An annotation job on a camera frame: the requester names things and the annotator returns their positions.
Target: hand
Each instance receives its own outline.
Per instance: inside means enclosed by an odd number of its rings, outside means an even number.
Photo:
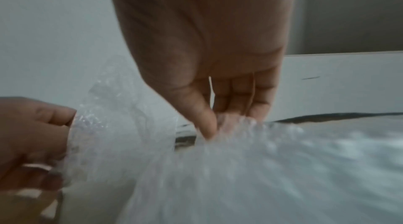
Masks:
[[[52,165],[64,156],[76,111],[25,98],[0,98],[0,190],[57,190],[60,177],[24,164]]]
[[[279,81],[293,0],[113,2],[145,82],[204,136],[217,131],[214,112],[260,121],[266,117]]]

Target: transparent bubble wrap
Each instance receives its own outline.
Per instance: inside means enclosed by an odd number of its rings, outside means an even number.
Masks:
[[[242,120],[174,152],[175,116],[150,111],[122,62],[107,68],[79,110],[63,173],[136,179],[118,224],[403,223],[401,133]]]

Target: black mark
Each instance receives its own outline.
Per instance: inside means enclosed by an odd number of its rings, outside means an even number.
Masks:
[[[320,77],[320,76],[308,77],[308,78],[303,78],[302,80],[316,79],[316,78],[319,78],[319,77]]]

